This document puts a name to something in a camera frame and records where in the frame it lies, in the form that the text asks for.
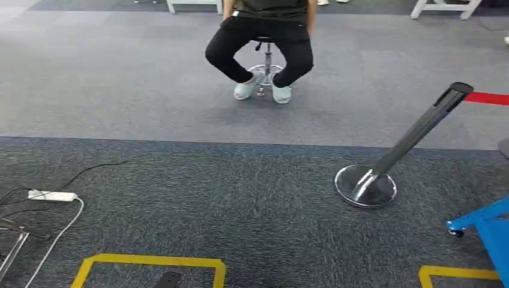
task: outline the yellow floor tape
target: yellow floor tape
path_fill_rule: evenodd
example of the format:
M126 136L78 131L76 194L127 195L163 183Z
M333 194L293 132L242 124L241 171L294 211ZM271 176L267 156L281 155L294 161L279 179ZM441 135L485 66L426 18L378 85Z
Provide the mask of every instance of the yellow floor tape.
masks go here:
M224 276L226 266L220 259L209 258L188 258L188 257L167 257L167 256L146 256L129 254L98 254L86 258L74 279L71 288L82 288L85 284L86 276L95 262L107 263L131 263L147 265L165 265L165 266L190 266L215 268L214 281L212 288L224 287Z
M498 280L498 274L493 270L465 269L454 267L427 266L419 269L419 279L422 288L433 288L431 276L447 276L459 278L477 278L487 280Z

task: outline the stool caster wheel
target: stool caster wheel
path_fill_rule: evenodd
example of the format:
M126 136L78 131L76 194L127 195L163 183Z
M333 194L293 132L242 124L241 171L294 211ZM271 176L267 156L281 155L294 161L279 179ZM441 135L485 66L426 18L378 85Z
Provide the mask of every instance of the stool caster wheel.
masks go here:
M258 97L263 97L265 96L265 89L263 87L260 87L260 90L258 91L258 93L256 93L256 96Z
M462 230L449 230L449 234L461 238L465 233Z

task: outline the power strip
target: power strip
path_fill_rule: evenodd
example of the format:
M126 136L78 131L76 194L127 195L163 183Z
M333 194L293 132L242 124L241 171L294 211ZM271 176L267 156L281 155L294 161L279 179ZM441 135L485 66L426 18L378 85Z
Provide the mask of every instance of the power strip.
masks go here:
M28 199L30 200L72 202L76 198L78 198L78 195L69 192L39 191L36 189L28 191Z

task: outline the floor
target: floor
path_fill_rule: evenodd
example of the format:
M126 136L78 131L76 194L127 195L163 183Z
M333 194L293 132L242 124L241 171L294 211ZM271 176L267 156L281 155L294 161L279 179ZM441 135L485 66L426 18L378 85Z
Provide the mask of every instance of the floor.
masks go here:
M322 7L315 67L279 106L269 95L234 101L234 84L206 62L214 13L0 0L0 191L131 161L72 187L85 213L33 287L69 287L84 257L105 252L222 259L228 288L419 287L421 265L492 269L474 231L458 240L443 223L507 195L509 162L496 151L509 137L506 107L462 103L395 168L402 192L387 209L352 208L334 191L337 170L376 161L449 84L509 91L509 21L490 16L504 9L412 21L391 3ZM237 59L251 66L263 54L251 43ZM7 212L51 208L15 220L57 233L73 205ZM8 287L24 285L46 249L29 241ZM182 288L211 287L210 269L173 269ZM153 287L165 271L98 264L85 287Z
M70 287L81 261L98 253L221 259L226 288L420 287L422 265L492 269L477 233L455 238L445 221L506 196L509 187L509 161L498 151L416 150L392 171L396 201L359 210L332 179L383 149L8 137L0 147L0 185L9 188L51 191L85 167L129 161L89 171L68 187L84 199L85 212L33 288ZM77 207L23 202L9 209L49 208L11 219L56 234ZM0 250L5 243L12 242ZM26 283L47 246L29 241L8 288ZM167 271L183 274L180 288L211 287L211 269L114 263L93 265L84 287L152 288ZM502 288L445 277L434 284Z

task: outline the blue cart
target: blue cart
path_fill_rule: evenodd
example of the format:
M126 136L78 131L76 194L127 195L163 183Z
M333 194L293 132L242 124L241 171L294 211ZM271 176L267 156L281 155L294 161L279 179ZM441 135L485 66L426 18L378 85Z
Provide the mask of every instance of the blue cart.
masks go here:
M509 288L509 197L447 221L449 233L463 236L463 230L474 226L484 242L504 287Z

